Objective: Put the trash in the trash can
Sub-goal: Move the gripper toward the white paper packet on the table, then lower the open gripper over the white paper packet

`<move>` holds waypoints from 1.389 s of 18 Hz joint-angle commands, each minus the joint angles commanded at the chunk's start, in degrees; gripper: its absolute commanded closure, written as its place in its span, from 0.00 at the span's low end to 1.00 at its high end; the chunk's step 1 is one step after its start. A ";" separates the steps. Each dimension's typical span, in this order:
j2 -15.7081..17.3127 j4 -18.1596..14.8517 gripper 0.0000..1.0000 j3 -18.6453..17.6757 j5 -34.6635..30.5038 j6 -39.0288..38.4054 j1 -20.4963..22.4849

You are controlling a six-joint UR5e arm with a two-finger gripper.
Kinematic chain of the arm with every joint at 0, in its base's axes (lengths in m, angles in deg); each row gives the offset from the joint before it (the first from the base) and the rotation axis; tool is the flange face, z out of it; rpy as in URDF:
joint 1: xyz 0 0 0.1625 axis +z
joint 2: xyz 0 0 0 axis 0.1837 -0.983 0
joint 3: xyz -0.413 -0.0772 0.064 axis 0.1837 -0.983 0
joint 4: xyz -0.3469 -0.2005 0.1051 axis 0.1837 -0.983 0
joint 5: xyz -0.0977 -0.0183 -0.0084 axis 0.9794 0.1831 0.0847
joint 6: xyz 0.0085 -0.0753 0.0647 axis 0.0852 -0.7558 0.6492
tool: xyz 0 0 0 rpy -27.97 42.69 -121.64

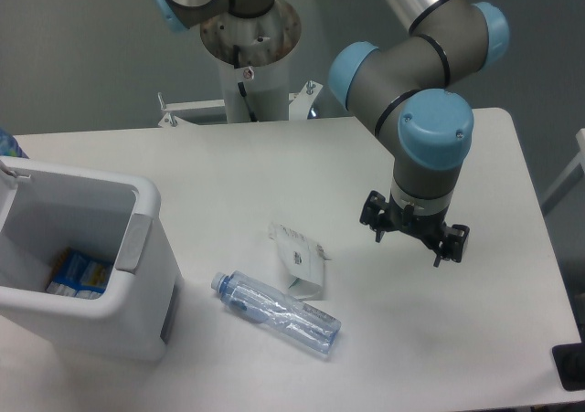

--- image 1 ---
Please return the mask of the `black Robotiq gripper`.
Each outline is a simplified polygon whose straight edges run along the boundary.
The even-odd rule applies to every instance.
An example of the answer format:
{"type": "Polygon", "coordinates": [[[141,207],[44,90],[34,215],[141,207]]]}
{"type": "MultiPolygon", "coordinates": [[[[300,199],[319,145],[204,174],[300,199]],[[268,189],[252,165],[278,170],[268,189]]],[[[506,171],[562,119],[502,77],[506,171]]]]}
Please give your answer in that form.
{"type": "Polygon", "coordinates": [[[382,194],[372,190],[362,207],[359,222],[375,232],[376,242],[391,232],[420,240],[435,253],[433,266],[438,268],[442,261],[462,262],[470,235],[466,225],[447,226],[445,216],[446,207],[432,213],[419,211],[411,204],[401,207],[393,197],[387,202],[382,194]]]}

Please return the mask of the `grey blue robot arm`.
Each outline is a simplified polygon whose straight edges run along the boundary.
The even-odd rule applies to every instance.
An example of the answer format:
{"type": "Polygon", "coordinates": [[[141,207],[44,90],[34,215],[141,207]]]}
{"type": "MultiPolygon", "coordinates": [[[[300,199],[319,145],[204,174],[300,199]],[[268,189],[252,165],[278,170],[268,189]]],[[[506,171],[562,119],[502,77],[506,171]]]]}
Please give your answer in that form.
{"type": "MultiPolygon", "coordinates": [[[[284,62],[301,35],[284,0],[154,0],[175,31],[197,27],[223,74],[230,122],[289,116],[284,62]]],[[[356,42],[335,58],[328,86],[393,155],[388,195],[372,192],[360,221],[378,237],[398,231],[420,240],[438,261],[463,258],[469,228],[445,217],[474,116],[450,84],[501,58],[509,44],[503,13],[466,0],[387,0],[409,36],[388,50],[356,42]]]]}

